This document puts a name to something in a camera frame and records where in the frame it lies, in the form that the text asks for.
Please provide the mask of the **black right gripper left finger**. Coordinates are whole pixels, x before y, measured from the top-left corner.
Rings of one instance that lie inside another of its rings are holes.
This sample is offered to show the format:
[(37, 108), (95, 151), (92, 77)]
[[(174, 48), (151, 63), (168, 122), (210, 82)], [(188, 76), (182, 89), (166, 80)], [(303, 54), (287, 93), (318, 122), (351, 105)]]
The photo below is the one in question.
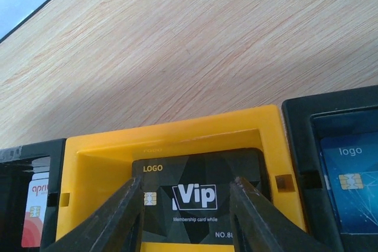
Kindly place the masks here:
[(89, 218), (44, 251), (140, 251), (143, 223), (139, 176), (129, 179)]

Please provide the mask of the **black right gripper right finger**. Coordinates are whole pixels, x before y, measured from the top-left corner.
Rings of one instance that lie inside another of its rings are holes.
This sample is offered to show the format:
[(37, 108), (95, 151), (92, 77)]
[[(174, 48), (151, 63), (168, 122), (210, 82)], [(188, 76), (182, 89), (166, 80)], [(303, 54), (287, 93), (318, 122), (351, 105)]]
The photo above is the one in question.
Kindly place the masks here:
[(337, 226), (324, 189), (304, 190), (306, 233), (245, 178), (230, 183), (235, 251), (336, 251)]

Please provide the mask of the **black vip card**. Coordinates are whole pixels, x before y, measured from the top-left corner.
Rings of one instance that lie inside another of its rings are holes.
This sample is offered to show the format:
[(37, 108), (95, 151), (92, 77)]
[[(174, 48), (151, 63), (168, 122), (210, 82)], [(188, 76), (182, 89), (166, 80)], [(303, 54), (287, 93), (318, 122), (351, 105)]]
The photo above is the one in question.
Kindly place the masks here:
[(147, 243), (231, 245), (230, 183), (237, 177), (271, 199), (257, 148), (138, 160), (132, 175), (142, 177)]

